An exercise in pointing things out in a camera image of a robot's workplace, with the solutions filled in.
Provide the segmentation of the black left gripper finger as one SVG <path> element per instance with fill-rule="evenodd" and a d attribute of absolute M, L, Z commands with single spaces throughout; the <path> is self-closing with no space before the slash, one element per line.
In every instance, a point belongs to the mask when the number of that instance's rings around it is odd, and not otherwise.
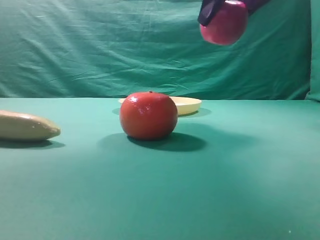
<path fill-rule="evenodd" d="M 200 25 L 206 27 L 220 11 L 225 0 L 202 0 L 197 21 Z"/>

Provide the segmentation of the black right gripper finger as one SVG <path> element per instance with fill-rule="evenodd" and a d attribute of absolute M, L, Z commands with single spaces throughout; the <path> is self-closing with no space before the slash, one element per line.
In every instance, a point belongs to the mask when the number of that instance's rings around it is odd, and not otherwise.
<path fill-rule="evenodd" d="M 242 0 L 249 12 L 255 12 L 270 0 Z"/>

